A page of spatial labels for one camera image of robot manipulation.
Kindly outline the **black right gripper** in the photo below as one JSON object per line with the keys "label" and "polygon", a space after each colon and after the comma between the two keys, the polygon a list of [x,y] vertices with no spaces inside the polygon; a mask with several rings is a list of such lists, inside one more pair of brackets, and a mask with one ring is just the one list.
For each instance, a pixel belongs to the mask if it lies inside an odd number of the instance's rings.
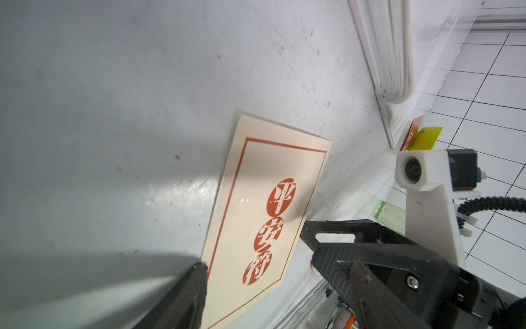
{"label": "black right gripper", "polygon": [[354,263],[365,264],[429,328],[525,327],[524,297],[460,271],[420,245],[321,243],[312,264],[350,307]]}

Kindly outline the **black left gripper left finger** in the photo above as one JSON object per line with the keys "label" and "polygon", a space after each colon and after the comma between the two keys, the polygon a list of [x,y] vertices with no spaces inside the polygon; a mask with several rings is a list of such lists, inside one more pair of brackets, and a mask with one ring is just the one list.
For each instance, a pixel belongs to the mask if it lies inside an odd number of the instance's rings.
{"label": "black left gripper left finger", "polygon": [[196,263],[135,328],[199,329],[207,295],[208,267]]}

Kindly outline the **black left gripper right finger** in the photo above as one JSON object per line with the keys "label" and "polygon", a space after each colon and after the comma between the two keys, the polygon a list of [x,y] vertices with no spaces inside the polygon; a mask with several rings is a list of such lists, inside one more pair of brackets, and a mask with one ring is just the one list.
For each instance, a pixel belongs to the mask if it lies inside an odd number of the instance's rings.
{"label": "black left gripper right finger", "polygon": [[363,263],[349,270],[350,303],[360,328],[429,328]]}

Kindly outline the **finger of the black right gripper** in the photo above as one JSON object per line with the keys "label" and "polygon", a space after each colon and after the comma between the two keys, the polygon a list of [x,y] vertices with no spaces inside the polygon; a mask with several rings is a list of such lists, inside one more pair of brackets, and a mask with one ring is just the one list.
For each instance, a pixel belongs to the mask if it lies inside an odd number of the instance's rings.
{"label": "finger of the black right gripper", "polygon": [[320,244],[316,238],[318,234],[336,234],[338,236],[350,234],[355,236],[355,243],[415,244],[403,235],[369,219],[305,222],[300,238],[312,251],[315,251]]}

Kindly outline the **cream patterned photo card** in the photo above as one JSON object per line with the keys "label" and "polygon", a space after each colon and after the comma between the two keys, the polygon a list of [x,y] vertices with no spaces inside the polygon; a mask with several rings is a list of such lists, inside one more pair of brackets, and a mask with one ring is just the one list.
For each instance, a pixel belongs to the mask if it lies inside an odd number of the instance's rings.
{"label": "cream patterned photo card", "polygon": [[212,211],[203,328],[224,328],[277,289],[331,142],[248,116],[238,120]]}

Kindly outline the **white photo album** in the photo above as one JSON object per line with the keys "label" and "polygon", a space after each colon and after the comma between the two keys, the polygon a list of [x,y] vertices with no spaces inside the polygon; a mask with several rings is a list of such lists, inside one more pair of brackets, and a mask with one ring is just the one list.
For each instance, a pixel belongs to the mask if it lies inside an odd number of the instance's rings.
{"label": "white photo album", "polygon": [[392,148],[401,136],[394,106],[414,90],[408,1],[350,1],[375,97]]}

